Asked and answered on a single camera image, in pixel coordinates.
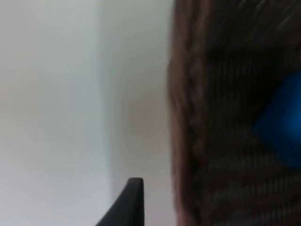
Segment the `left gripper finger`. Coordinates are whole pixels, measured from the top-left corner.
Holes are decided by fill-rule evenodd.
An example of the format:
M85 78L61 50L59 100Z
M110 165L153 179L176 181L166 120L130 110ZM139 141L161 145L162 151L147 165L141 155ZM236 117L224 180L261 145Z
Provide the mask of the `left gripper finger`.
M97 226L144 226L144 181L129 178Z

